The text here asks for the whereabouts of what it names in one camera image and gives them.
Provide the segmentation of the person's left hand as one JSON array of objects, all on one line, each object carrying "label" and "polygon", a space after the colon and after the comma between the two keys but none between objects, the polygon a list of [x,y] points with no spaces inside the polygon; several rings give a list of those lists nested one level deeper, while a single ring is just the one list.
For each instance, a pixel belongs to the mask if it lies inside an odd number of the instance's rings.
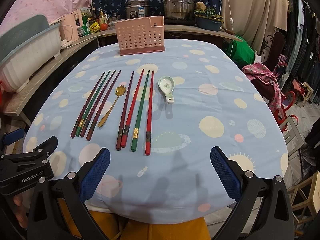
[{"label": "person's left hand", "polygon": [[23,196],[18,194],[13,197],[13,201],[15,203],[14,214],[18,220],[19,225],[26,229],[28,226],[28,217],[26,213],[26,209],[23,206]]}]

